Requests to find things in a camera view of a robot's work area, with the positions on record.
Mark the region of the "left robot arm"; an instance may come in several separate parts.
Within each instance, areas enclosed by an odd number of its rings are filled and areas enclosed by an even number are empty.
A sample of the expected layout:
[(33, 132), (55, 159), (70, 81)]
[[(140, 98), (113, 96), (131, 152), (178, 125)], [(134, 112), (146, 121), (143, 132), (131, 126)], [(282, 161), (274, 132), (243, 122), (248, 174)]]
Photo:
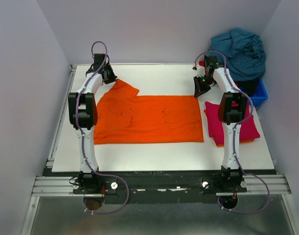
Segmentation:
[(95, 94), (102, 85), (116, 82), (117, 79), (107, 54), (96, 53), (92, 57), (93, 64), (86, 72), (84, 84), (68, 95), (69, 121), (79, 141), (80, 176), (98, 171), (93, 140), (98, 119)]

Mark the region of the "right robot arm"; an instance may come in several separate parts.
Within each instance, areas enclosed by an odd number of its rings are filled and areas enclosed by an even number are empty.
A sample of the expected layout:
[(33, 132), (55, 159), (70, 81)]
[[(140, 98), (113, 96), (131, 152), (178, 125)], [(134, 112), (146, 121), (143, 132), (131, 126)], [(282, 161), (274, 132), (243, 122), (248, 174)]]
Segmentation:
[(210, 91), (217, 84), (223, 93), (218, 108), (218, 119), (224, 131), (224, 158), (221, 166), (223, 178), (240, 178), (245, 174), (239, 160), (241, 123), (245, 120), (248, 98), (237, 88), (226, 63), (219, 63), (216, 56), (204, 57), (205, 74), (201, 75), (197, 65), (193, 70), (194, 97)]

